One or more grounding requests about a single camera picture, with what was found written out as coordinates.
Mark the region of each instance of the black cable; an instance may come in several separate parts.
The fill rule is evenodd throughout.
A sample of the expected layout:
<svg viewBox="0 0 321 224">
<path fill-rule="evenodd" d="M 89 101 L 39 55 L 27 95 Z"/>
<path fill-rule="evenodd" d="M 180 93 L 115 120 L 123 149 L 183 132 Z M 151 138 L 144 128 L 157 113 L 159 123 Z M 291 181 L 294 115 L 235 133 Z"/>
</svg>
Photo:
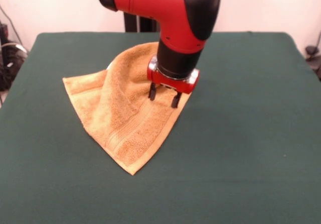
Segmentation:
<svg viewBox="0 0 321 224">
<path fill-rule="evenodd" d="M 21 41 L 21 38 L 20 38 L 20 36 L 19 36 L 18 32 L 16 31 L 15 26 L 14 26 L 14 24 L 13 24 L 13 22 L 12 22 L 11 18 L 6 14 L 6 12 L 4 11 L 4 9 L 2 8 L 2 6 L 1 6 L 1 5 L 0 5 L 0 10 L 1 10 L 1 11 L 2 11 L 2 13 L 4 14 L 4 16 L 9 20 L 9 22 L 10 22 L 10 24 L 11 24 L 11 26 L 12 26 L 12 28 L 13 28 L 13 30 L 14 30 L 14 32 L 15 32 L 15 34 L 16 34 L 16 36 L 18 37 L 19 43 L 20 43 L 21 45 L 23 45 L 23 44 L 22 44 L 22 41 Z"/>
<path fill-rule="evenodd" d="M 314 54 L 316 54 L 317 47 L 318 47 L 318 45 L 320 44 L 320 42 L 321 42 L 321 32 L 320 32 L 320 34 L 319 34 L 319 38 L 318 38 L 318 40 L 317 40 L 317 42 L 316 42 L 316 46 L 315 46 L 315 50 L 314 50 L 313 55 L 314 55 Z"/>
</svg>

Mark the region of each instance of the green felt surface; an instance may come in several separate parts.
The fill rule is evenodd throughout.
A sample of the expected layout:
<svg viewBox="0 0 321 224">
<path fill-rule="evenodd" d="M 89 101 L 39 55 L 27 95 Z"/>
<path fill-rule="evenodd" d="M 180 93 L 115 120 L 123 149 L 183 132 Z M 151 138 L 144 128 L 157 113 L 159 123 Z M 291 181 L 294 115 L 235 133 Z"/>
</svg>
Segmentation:
<svg viewBox="0 0 321 224">
<path fill-rule="evenodd" d="M 321 223 L 321 85 L 283 33 L 214 33 L 135 176 L 83 130 L 62 77 L 157 34 L 41 34 L 0 109 L 0 223 Z"/>
</svg>

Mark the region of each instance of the towel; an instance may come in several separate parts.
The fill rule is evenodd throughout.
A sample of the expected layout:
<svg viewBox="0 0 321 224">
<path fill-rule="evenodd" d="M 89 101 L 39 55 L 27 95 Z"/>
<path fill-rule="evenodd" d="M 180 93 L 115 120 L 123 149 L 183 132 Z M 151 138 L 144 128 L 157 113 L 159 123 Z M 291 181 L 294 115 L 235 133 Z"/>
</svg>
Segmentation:
<svg viewBox="0 0 321 224">
<path fill-rule="evenodd" d="M 159 85 L 155 100 L 148 98 L 147 66 L 157 47 L 156 42 L 137 45 L 107 69 L 63 78 L 84 130 L 131 175 L 161 147 L 190 97 L 183 94 L 174 109 L 176 91 Z"/>
</svg>

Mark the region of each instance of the green tablecloth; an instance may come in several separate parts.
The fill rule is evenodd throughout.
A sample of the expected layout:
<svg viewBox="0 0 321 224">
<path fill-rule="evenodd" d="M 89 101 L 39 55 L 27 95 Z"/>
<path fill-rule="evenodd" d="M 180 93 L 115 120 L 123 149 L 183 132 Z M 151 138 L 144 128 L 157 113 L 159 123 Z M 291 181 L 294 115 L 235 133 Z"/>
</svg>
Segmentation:
<svg viewBox="0 0 321 224">
<path fill-rule="evenodd" d="M 157 34 L 41 34 L 0 109 L 0 223 L 321 223 L 321 85 L 283 33 L 214 33 L 135 176 L 83 130 L 62 77 Z"/>
</svg>

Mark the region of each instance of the white wall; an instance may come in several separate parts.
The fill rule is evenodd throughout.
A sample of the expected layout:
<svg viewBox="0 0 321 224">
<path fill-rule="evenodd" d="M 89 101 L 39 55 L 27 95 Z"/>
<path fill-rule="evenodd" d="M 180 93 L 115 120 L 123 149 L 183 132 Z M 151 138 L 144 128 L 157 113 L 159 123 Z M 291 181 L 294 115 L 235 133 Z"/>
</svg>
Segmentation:
<svg viewBox="0 0 321 224">
<path fill-rule="evenodd" d="M 98 0 L 0 0 L 28 48 L 41 32 L 123 32 L 121 12 Z M 303 53 L 321 30 L 321 0 L 222 0 L 215 31 L 283 31 Z"/>
<path fill-rule="evenodd" d="M 123 14 L 109 11 L 98 0 L 0 0 L 0 4 L 29 49 L 42 32 L 124 31 Z"/>
</svg>

